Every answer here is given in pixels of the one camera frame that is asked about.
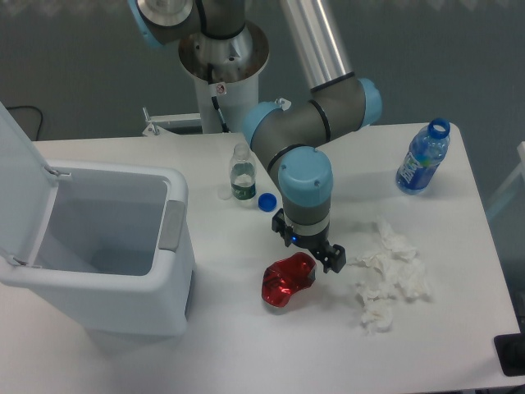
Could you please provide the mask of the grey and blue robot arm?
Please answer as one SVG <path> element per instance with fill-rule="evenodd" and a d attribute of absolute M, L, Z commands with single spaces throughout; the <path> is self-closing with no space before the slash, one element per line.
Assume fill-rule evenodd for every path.
<path fill-rule="evenodd" d="M 129 8 L 148 44 L 177 43 L 203 132 L 243 134 L 281 192 L 272 230 L 308 250 L 325 272 L 339 272 L 345 249 L 328 240 L 333 176 L 319 147 L 377 121 L 382 101 L 370 80 L 354 74 L 329 4 L 281 3 L 312 95 L 292 108 L 258 99 L 269 43 L 244 2 L 131 1 Z"/>

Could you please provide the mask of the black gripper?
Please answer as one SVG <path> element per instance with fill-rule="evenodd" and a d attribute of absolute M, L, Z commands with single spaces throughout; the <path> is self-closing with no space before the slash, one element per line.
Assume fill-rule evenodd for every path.
<path fill-rule="evenodd" d="M 309 250 L 322 264 L 324 273 L 339 273 L 346 265 L 345 248 L 327 241 L 329 226 L 311 236 L 300 235 L 293 227 L 286 225 L 284 209 L 280 208 L 272 217 L 272 230 L 280 235 L 286 247 L 295 245 Z"/>

